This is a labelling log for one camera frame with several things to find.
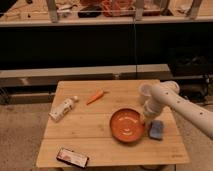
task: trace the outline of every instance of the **toy carrot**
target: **toy carrot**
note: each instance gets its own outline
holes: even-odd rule
[[[89,105],[90,103],[98,100],[99,98],[101,98],[105,93],[107,93],[106,91],[103,91],[103,90],[99,90],[97,91],[94,95],[92,95],[88,101],[87,101],[87,105]]]

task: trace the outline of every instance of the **wood grain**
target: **wood grain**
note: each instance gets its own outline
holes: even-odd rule
[[[52,108],[74,95],[79,96],[80,101],[59,123],[48,120],[37,166],[66,167],[55,159],[60,147],[88,155],[89,166],[188,162],[181,135],[168,107],[157,118],[165,125],[163,141],[151,140],[144,136],[139,142],[128,145],[118,142],[111,135],[109,122],[112,114],[120,108],[127,107],[143,113],[143,106],[138,100],[138,87],[141,83],[158,82],[157,80],[59,82]],[[100,89],[109,93],[87,106],[87,99]]]
[[[90,157],[88,166],[130,166],[178,164],[189,162],[180,136],[165,137],[163,142],[147,137],[133,145],[112,138],[46,139],[37,160],[39,167],[67,167],[55,159],[65,147]]]

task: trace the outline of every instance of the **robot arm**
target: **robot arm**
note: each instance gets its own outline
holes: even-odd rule
[[[173,81],[154,84],[144,104],[146,118],[155,118],[163,107],[169,106],[213,140],[213,112],[210,112],[178,95],[179,86]]]

